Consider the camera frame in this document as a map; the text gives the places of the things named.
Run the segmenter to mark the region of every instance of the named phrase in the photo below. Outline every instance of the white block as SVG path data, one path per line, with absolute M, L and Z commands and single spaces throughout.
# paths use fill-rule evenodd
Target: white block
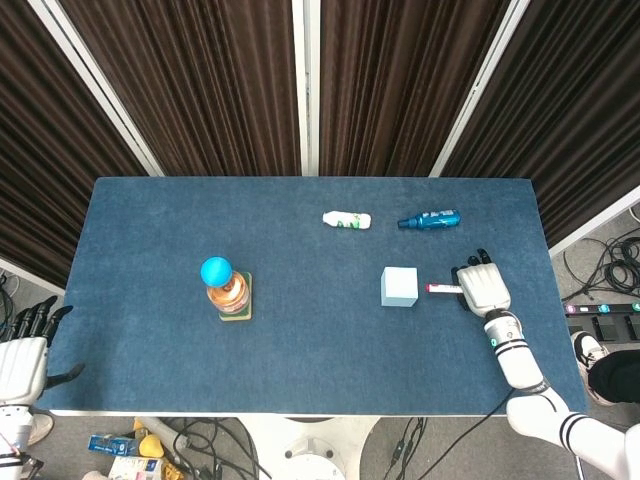
M 418 299 L 418 269 L 384 267 L 380 278 L 383 307 L 411 307 Z

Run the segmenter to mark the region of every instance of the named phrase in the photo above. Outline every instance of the blue spray bottle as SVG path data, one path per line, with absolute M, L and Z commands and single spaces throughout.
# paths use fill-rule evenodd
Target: blue spray bottle
M 415 217 L 400 220 L 398 228 L 427 228 L 455 227 L 460 223 L 460 213 L 457 210 L 443 210 L 441 212 L 419 213 Z

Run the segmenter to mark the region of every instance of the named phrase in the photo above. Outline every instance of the marker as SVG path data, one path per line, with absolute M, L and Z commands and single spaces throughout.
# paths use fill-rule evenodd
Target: marker
M 440 285 L 439 283 L 427 283 L 427 293 L 463 293 L 462 287 L 457 285 Z

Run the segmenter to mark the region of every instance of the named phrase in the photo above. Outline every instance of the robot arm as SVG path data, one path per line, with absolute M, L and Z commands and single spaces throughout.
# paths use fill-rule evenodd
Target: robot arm
M 484 250 L 456 269 L 468 308 L 485 319 L 484 330 L 504 376 L 525 396 L 507 404 L 509 425 L 521 435 L 558 445 L 619 480 L 638 479 L 640 425 L 625 434 L 586 415 L 569 411 L 542 374 L 522 334 L 518 318 L 507 309 L 509 291 Z
M 72 309 L 63 307 L 49 318 L 56 299 L 23 310 L 0 331 L 0 478 L 19 479 L 29 460 L 22 453 L 33 423 L 29 407 L 43 390 L 73 380 L 84 367 L 76 365 L 67 374 L 47 377 L 49 346 L 60 320 Z

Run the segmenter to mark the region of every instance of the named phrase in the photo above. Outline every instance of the white metal frame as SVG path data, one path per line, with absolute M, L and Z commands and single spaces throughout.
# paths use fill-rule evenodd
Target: white metal frame
M 151 176 L 164 173 L 122 102 L 57 0 L 28 0 L 136 159 Z
M 429 173 L 430 177 L 439 177 L 442 174 L 442 171 L 449 161 L 458 140 L 460 140 L 462 132 L 466 128 L 471 115 L 473 115 L 473 112 L 476 109 L 478 101 L 480 100 L 480 97 L 482 97 L 498 62 L 502 58 L 504 51 L 507 49 L 507 45 L 511 41 L 513 32 L 515 32 L 516 28 L 520 24 L 520 20 L 528 6 L 529 0 L 511 0 L 509 3 L 504 18 L 500 23 L 496 36 L 491 42 L 491 46 L 489 47 L 487 55 L 482 62 L 478 75 L 476 75 L 467 99 L 465 100 L 462 109 L 453 124 L 453 128 L 449 132 L 449 136 L 436 159 L 436 163 L 433 165 L 433 168 Z
M 320 2 L 291 0 L 302 175 L 317 176 L 320 156 Z
M 617 217 L 622 212 L 624 212 L 628 208 L 631 208 L 638 202 L 640 202 L 640 186 L 631 190 L 613 205 L 605 208 L 602 212 L 593 217 L 587 223 L 556 243 L 549 249 L 549 255 L 551 257 L 555 257 L 559 253 L 562 253 L 563 250 L 566 250 L 569 246 L 580 240 L 582 237 L 588 235 L 601 225 L 604 225 L 612 218 Z
M 0 258 L 0 268 L 7 270 L 11 273 L 15 273 L 20 278 L 23 278 L 31 283 L 35 283 L 36 285 L 39 285 L 43 288 L 46 288 L 47 290 L 51 291 L 52 293 L 55 293 L 56 295 L 64 296 L 64 289 L 54 285 L 53 283 L 47 282 L 45 279 L 40 278 L 37 275 L 34 275 L 33 273 L 28 272 L 24 268 L 21 268 L 3 258 Z

